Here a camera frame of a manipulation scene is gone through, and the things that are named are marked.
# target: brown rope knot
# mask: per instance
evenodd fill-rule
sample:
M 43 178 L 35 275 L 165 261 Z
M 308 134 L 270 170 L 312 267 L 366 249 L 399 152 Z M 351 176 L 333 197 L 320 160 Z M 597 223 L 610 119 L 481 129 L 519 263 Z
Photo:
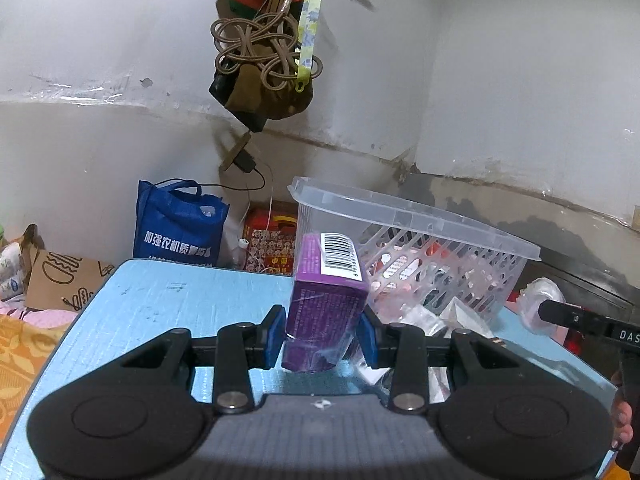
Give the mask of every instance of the brown rope knot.
M 268 12 L 253 20 L 220 18 L 211 25 L 211 35 L 219 52 L 216 70 L 221 74 L 233 74 L 241 65 L 251 63 L 260 69 L 262 84 L 273 91 L 298 78 L 298 22 L 290 14 Z M 322 62 L 316 56 L 313 61 L 316 69 L 311 71 L 312 79 L 322 72 Z M 280 83 L 274 86 L 269 78 Z

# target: black handle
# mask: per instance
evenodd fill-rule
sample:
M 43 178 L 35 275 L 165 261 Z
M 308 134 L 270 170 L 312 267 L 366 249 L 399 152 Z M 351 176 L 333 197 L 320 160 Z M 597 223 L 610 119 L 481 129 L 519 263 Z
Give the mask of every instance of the black handle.
M 626 402 L 631 405 L 631 427 L 634 436 L 625 444 L 616 456 L 616 464 L 629 471 L 631 478 L 640 478 L 640 355 L 629 350 L 620 350 L 620 371 L 622 372 L 622 389 Z

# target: plastic bottle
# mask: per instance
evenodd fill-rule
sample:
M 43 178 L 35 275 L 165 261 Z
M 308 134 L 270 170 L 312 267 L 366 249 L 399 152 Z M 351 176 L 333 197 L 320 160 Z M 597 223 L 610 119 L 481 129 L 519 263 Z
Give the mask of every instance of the plastic bottle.
M 231 267 L 235 270 L 243 270 L 246 263 L 246 248 L 249 246 L 249 241 L 244 238 L 238 240 L 238 247 L 236 247 L 231 253 Z

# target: clear plastic container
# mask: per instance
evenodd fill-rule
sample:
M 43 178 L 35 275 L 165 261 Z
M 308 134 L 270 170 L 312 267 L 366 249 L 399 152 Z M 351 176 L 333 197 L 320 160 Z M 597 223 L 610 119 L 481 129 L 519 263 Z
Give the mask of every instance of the clear plastic container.
M 530 242 L 417 202 L 309 177 L 289 191 L 300 204 L 296 255 L 306 233 L 347 235 L 369 274 L 371 302 L 402 294 L 439 314 L 458 298 L 487 319 L 526 261 L 540 259 Z

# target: purple box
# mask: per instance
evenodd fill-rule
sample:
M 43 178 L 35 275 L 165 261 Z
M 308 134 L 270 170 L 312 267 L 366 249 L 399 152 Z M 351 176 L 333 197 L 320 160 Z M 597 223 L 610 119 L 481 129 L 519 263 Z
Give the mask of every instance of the purple box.
M 369 294 L 351 240 L 336 233 L 302 238 L 282 366 L 296 372 L 333 368 L 344 356 Z

